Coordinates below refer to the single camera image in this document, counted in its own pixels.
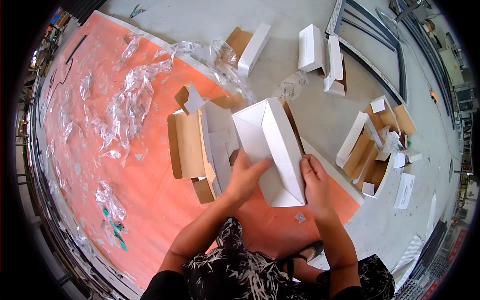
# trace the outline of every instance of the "cardboard packaging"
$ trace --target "cardboard packaging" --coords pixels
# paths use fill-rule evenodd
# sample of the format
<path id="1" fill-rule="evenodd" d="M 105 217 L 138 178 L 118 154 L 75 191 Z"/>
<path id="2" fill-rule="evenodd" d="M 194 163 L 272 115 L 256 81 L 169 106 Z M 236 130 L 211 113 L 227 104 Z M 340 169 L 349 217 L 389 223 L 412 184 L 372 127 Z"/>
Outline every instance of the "cardboard packaging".
<path id="1" fill-rule="evenodd" d="M 394 166 L 390 153 L 383 152 L 385 140 L 380 131 L 386 126 L 400 133 L 395 113 L 382 96 L 373 100 L 364 112 L 359 112 L 336 158 L 337 165 L 352 179 L 353 185 L 372 198 L 378 198 Z"/>
<path id="2" fill-rule="evenodd" d="M 238 73 L 248 77 L 268 41 L 270 25 L 261 23 L 252 35 L 236 27 L 225 41 L 237 55 Z"/>
<path id="3" fill-rule="evenodd" d="M 250 163 L 272 156 L 273 166 L 259 179 L 265 201 L 272 207 L 305 205 L 298 139 L 278 98 L 267 98 L 233 115 Z"/>
<path id="4" fill-rule="evenodd" d="M 328 37 L 328 57 L 330 70 L 324 79 L 324 91 L 333 95 L 347 95 L 347 73 L 343 54 L 336 36 Z"/>
<path id="5" fill-rule="evenodd" d="M 394 208 L 406 209 L 408 207 L 408 203 L 410 202 L 410 197 L 412 195 L 414 181 L 415 175 L 402 173 L 402 177 L 400 178 L 400 186 L 398 187 L 395 203 L 393 204 Z"/>
<path id="6" fill-rule="evenodd" d="M 405 149 L 408 148 L 408 135 L 417 131 L 417 127 L 413 122 L 412 117 L 410 116 L 408 110 L 405 108 L 403 104 L 395 107 L 393 109 L 396 120 L 399 125 L 399 129 L 402 131 L 400 135 L 400 142 L 402 143 Z"/>
<path id="7" fill-rule="evenodd" d="M 190 178 L 201 204 L 219 197 L 239 148 L 231 111 L 245 106 L 240 94 L 204 102 L 192 84 L 175 95 L 182 108 L 167 117 L 173 176 Z"/>
<path id="8" fill-rule="evenodd" d="M 310 72 L 318 70 L 318 74 L 325 78 L 325 45 L 320 29 L 310 24 L 300 31 L 299 43 L 299 70 Z"/>

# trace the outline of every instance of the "crumpled plastic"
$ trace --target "crumpled plastic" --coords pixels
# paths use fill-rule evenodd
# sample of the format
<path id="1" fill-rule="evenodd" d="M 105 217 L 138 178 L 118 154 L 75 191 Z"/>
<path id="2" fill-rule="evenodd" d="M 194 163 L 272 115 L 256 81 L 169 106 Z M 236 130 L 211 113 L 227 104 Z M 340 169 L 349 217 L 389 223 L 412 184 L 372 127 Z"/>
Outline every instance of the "crumpled plastic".
<path id="1" fill-rule="evenodd" d="M 113 219 L 121 222 L 125 219 L 125 208 L 118 201 L 112 188 L 105 181 L 99 182 L 100 187 L 95 192 L 95 199 L 100 207 L 107 209 Z"/>
<path id="2" fill-rule="evenodd" d="M 117 141 L 117 127 L 108 128 L 108 126 L 99 118 L 91 120 L 89 124 L 94 127 L 95 132 L 103 139 L 103 144 L 99 152 L 109 147 L 113 140 Z"/>
<path id="3" fill-rule="evenodd" d="M 304 71 L 298 71 L 285 78 L 273 91 L 272 98 L 283 98 L 287 102 L 297 98 L 303 87 L 308 84 L 307 74 Z"/>
<path id="4" fill-rule="evenodd" d="M 202 47 L 202 45 L 199 45 L 199 44 L 196 44 L 196 43 L 193 43 L 193 42 L 182 41 L 182 42 L 178 42 L 178 43 L 172 44 L 168 47 L 157 50 L 155 55 L 153 56 L 153 58 L 155 59 L 159 56 L 169 54 L 170 55 L 170 60 L 171 60 L 172 65 L 173 65 L 173 58 L 174 58 L 176 53 L 182 53 L 182 54 L 188 55 L 188 56 L 197 55 L 201 58 L 203 56 L 202 55 L 203 50 L 204 50 L 204 48 Z"/>
<path id="5" fill-rule="evenodd" d="M 223 40 L 214 40 L 208 47 L 206 57 L 204 58 L 212 75 L 222 85 L 232 84 L 242 94 L 246 106 L 257 103 L 257 98 L 253 94 L 245 77 L 238 74 L 234 67 L 237 61 L 235 51 Z"/>
<path id="6" fill-rule="evenodd" d="M 88 75 L 80 80 L 80 97 L 83 101 L 90 99 L 90 88 L 92 87 L 92 74 L 88 71 Z"/>
<path id="7" fill-rule="evenodd" d="M 106 156 L 106 157 L 110 157 L 110 158 L 120 158 L 121 154 L 118 150 L 110 150 L 110 151 L 105 152 L 101 156 Z"/>
<path id="8" fill-rule="evenodd" d="M 115 65 L 112 68 L 113 72 L 118 72 L 120 69 L 123 67 L 124 63 L 132 57 L 132 55 L 135 53 L 135 51 L 138 49 L 138 44 L 140 43 L 140 39 L 143 37 L 141 34 L 133 34 L 131 36 L 130 43 L 128 43 L 128 46 L 126 49 L 122 52 L 120 55 L 120 58 L 118 61 L 115 63 Z"/>
<path id="9" fill-rule="evenodd" d="M 168 73 L 171 69 L 171 60 L 163 60 L 131 69 L 125 76 L 125 90 L 113 95 L 108 104 L 110 127 L 100 123 L 99 120 L 92 121 L 104 140 L 100 150 L 110 146 L 112 140 L 117 140 L 116 136 L 119 137 L 121 146 L 126 150 L 121 162 L 122 167 L 125 166 L 130 152 L 130 140 L 142 128 L 145 116 L 150 110 L 154 93 L 150 82 L 160 72 Z"/>
<path id="10" fill-rule="evenodd" d="M 70 123 L 68 123 L 67 127 L 65 128 L 65 132 L 63 133 L 63 135 L 61 137 L 61 144 L 62 145 L 65 145 L 67 143 L 67 139 L 70 135 L 70 132 L 72 131 L 72 127 L 73 127 L 73 121 L 70 121 Z"/>

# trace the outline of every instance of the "concrete floor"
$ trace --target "concrete floor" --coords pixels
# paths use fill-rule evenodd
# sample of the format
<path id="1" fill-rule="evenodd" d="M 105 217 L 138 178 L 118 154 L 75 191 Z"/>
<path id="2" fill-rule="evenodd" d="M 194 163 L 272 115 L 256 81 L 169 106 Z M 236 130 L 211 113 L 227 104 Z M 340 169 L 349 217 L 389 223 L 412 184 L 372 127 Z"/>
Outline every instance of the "concrete floor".
<path id="1" fill-rule="evenodd" d="M 371 12 L 375 7 L 387 10 L 388 5 L 387 0 L 357 2 Z M 298 32 L 310 23 L 323 32 L 334 3 L 334 0 L 305 0 L 296 1 L 293 7 L 293 2 L 287 0 L 211 0 L 208 4 L 204 1 L 109 0 L 100 11 L 169 43 L 193 41 L 208 45 L 214 39 L 226 39 L 236 26 L 253 32 L 260 22 L 270 24 L 270 40 L 249 77 L 253 92 L 262 100 L 271 96 L 283 79 L 298 70 Z M 146 11 L 130 19 L 136 4 Z M 441 217 L 449 218 L 459 179 L 454 174 L 448 182 L 450 159 L 452 155 L 460 158 L 457 133 L 451 129 L 443 100 L 437 104 L 439 113 L 429 96 L 427 81 L 436 94 L 440 94 L 433 73 L 406 29 L 399 26 L 399 32 L 409 43 L 404 46 L 409 112 L 418 129 L 409 139 L 411 147 L 422 153 L 423 160 L 405 168 L 405 172 L 416 176 L 408 209 L 393 208 L 401 175 L 397 169 L 388 176 L 380 197 L 366 198 L 345 226 L 359 259 L 376 253 L 389 269 L 401 258 L 415 234 L 425 239 L 434 191 L 437 196 L 434 223 Z M 341 25 L 340 35 L 357 47 L 398 88 L 398 65 L 393 52 L 348 24 Z M 325 94 L 323 80 L 311 72 L 308 74 L 310 84 L 290 105 L 300 135 L 332 165 L 335 165 L 336 153 L 359 110 L 364 110 L 372 99 L 381 95 L 387 95 L 392 106 L 396 106 L 368 71 L 349 55 L 344 57 L 348 75 L 346 98 Z M 455 158 L 453 163 L 454 169 L 459 169 Z M 326 259 L 320 257 L 312 264 L 326 268 Z"/>

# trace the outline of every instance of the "electrical wire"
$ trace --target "electrical wire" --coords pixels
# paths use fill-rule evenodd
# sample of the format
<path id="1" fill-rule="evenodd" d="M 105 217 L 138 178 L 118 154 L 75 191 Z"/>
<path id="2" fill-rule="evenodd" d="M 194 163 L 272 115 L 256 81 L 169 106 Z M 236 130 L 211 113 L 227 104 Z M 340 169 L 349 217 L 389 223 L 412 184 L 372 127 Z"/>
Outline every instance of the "electrical wire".
<path id="1" fill-rule="evenodd" d="M 398 27 L 397 27 L 397 24 L 395 24 L 395 29 L 396 29 L 396 35 L 398 36 Z M 422 64 L 420 63 L 420 60 L 419 60 L 417 54 L 415 53 L 415 50 L 413 49 L 413 46 L 412 46 L 407 40 L 405 40 L 405 42 L 406 42 L 406 43 L 410 46 L 410 48 L 412 49 L 413 54 L 415 55 L 415 58 L 417 59 L 417 62 L 418 62 L 418 64 L 419 64 L 420 68 L 421 68 L 421 71 L 423 72 L 423 76 L 425 77 L 425 80 L 426 80 L 427 83 L 428 83 L 429 89 L 432 90 L 432 85 L 430 84 L 430 81 L 428 80 L 427 75 L 425 74 L 425 70 L 423 69 Z M 437 108 L 438 114 L 439 114 L 439 116 L 440 116 L 440 121 L 442 122 L 442 127 L 443 127 L 443 129 L 444 129 L 445 140 L 446 140 L 446 142 L 447 142 L 448 151 L 450 152 L 450 154 L 452 155 L 452 157 L 453 157 L 454 159 L 456 159 L 460 164 L 462 164 L 462 162 L 460 161 L 460 159 L 456 158 L 455 155 L 453 155 L 452 150 L 450 150 L 450 145 L 448 144 L 448 136 L 447 136 L 447 131 L 446 131 L 446 129 L 445 129 L 444 119 L 442 118 L 442 114 L 440 113 L 440 110 L 439 110 L 438 105 L 437 105 L 436 103 L 435 103 L 435 107 Z"/>
<path id="2" fill-rule="evenodd" d="M 448 151 L 450 151 L 450 154 L 452 155 L 452 157 L 453 157 L 454 159 L 456 159 L 460 164 L 462 164 L 462 162 L 460 161 L 460 159 L 456 158 L 455 155 L 453 155 L 452 150 L 450 150 L 450 145 L 448 144 L 447 130 L 445 130 L 444 119 L 442 118 L 442 114 L 440 113 L 440 110 L 439 110 L 438 105 L 437 105 L 436 103 L 435 103 L 435 107 L 437 108 L 438 114 L 440 115 L 440 121 L 442 121 L 442 126 L 443 126 L 443 128 L 444 128 L 445 140 L 446 140 L 446 142 L 447 142 Z"/>
<path id="3" fill-rule="evenodd" d="M 50 94 L 50 91 L 48 92 L 47 99 L 51 99 L 53 97 L 53 94 L 57 90 L 57 87 L 60 84 L 63 85 L 65 83 L 65 81 L 67 80 L 68 74 L 70 74 L 70 70 L 72 69 L 73 58 L 70 58 L 69 61 L 71 61 L 71 63 L 70 63 L 70 67 L 68 68 L 67 74 L 65 75 L 65 78 L 63 79 L 63 81 L 60 81 L 60 82 L 57 83 L 57 85 L 55 86 L 55 88 L 53 89 L 51 94 Z M 49 89 L 51 89 L 52 86 L 53 86 L 53 82 L 55 81 L 55 75 L 56 74 L 57 74 L 57 69 L 53 70 L 53 74 L 50 77 L 50 84 L 48 85 Z M 45 102 L 42 103 L 41 107 L 39 107 L 39 109 L 38 109 L 38 125 L 39 125 L 40 128 L 43 128 L 45 126 L 45 123 L 42 125 L 42 123 L 41 123 L 42 118 L 40 118 L 40 112 L 42 111 L 44 106 L 45 106 Z"/>

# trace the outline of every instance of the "orange protective sheet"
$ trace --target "orange protective sheet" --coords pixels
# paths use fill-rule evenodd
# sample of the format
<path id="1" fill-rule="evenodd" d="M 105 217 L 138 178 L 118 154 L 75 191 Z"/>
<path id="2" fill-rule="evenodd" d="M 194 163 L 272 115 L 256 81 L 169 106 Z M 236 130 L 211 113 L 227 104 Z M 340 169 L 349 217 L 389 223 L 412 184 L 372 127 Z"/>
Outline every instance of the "orange protective sheet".
<path id="1" fill-rule="evenodd" d="M 73 55 L 72 69 L 65 84 L 59 85 L 52 97 L 45 128 L 47 143 L 54 140 L 52 163 L 66 181 L 66 201 L 78 223 L 82 224 L 87 237 L 116 268 L 145 289 L 178 232 L 207 207 L 199 204 L 189 179 L 173 178 L 167 116 L 179 109 L 174 95 L 189 82 L 195 85 L 201 96 L 208 98 L 228 93 L 190 65 L 175 58 L 173 71 L 169 74 L 160 73 L 152 81 L 155 91 L 152 105 L 138 136 L 130 141 L 131 151 L 125 167 L 120 166 L 125 151 L 117 141 L 113 141 L 108 150 L 119 150 L 122 158 L 100 157 L 98 151 L 103 140 L 92 127 L 85 126 L 84 104 L 100 119 L 104 118 L 109 99 L 123 90 L 127 72 L 138 65 L 151 63 L 154 53 L 159 49 L 142 38 L 126 66 L 118 73 L 112 72 L 114 63 L 127 47 L 124 37 L 129 33 L 128 29 L 115 22 L 96 13 L 91 15 L 52 66 L 52 70 L 57 69 L 53 83 L 55 87 L 67 73 L 70 64 L 64 64 L 67 56 L 80 38 L 87 35 Z M 79 94 L 80 80 L 89 71 L 93 76 L 91 98 L 84 102 Z M 67 143 L 61 145 L 64 128 L 59 120 L 59 110 L 66 91 L 71 93 L 70 118 L 74 126 Z M 122 238 L 128 251 L 122 250 L 118 240 L 113 237 L 111 226 L 103 221 L 104 215 L 95 200 L 99 180 L 112 186 L 126 210 L 123 225 L 127 233 L 122 234 Z M 335 181 L 330 181 L 334 207 L 342 224 L 345 224 L 359 205 Z M 295 219 L 298 212 L 303 212 L 307 219 L 301 224 Z M 237 217 L 243 226 L 247 248 L 263 251 L 273 257 L 291 254 L 319 238 L 313 218 L 305 208 L 268 207 L 259 188 L 240 209 Z"/>

